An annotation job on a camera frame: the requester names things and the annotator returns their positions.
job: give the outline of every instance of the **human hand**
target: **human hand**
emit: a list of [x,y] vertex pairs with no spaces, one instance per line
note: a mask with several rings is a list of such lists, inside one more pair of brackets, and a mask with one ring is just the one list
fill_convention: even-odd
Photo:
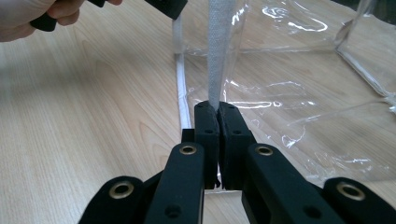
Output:
[[[61,25],[78,20],[79,8],[85,0],[0,0],[0,42],[31,35],[35,28],[30,21],[47,12]],[[107,0],[119,5],[122,0]]]

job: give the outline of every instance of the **wood grain surface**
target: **wood grain surface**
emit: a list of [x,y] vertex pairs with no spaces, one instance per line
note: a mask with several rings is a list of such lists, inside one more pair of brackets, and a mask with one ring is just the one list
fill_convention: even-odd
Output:
[[[78,223],[107,180],[163,169],[181,135],[171,23],[144,1],[86,3],[75,25],[0,44],[0,223]],[[258,63],[247,57],[237,72]],[[355,89],[323,94],[345,104],[375,95]],[[368,185],[396,206],[393,180]],[[204,223],[247,222],[240,192],[205,196]]]

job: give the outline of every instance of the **clear plastic bag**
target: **clear plastic bag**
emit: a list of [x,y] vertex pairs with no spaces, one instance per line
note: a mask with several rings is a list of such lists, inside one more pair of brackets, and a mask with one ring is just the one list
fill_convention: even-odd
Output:
[[[228,18],[221,100],[318,185],[396,177],[396,28],[372,14],[381,4],[237,0]],[[208,30],[208,0],[175,21],[182,128],[208,99]]]

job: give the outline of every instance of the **metal grommet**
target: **metal grommet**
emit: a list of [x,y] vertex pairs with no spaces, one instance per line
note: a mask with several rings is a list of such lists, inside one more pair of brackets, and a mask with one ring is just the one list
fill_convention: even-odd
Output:
[[337,190],[342,195],[355,201],[363,201],[366,198],[366,195],[363,191],[361,191],[361,189],[358,189],[355,186],[346,182],[341,182],[337,184]]
[[180,149],[180,153],[183,155],[192,155],[197,151],[196,147],[193,146],[184,146]]
[[271,156],[274,151],[269,147],[256,147],[256,152],[262,156]]
[[108,194],[113,199],[123,199],[128,197],[133,191],[134,185],[131,182],[124,180],[114,184]]

